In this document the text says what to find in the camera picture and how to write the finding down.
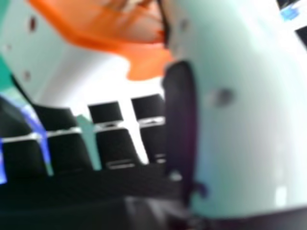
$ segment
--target orange plastic part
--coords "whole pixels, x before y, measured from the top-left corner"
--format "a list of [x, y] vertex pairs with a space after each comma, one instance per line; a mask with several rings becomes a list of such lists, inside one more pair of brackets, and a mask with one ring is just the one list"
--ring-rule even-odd
[[171, 55], [163, 46], [157, 7], [116, 9], [109, 0], [28, 0], [70, 43], [130, 61], [129, 80], [163, 76]]

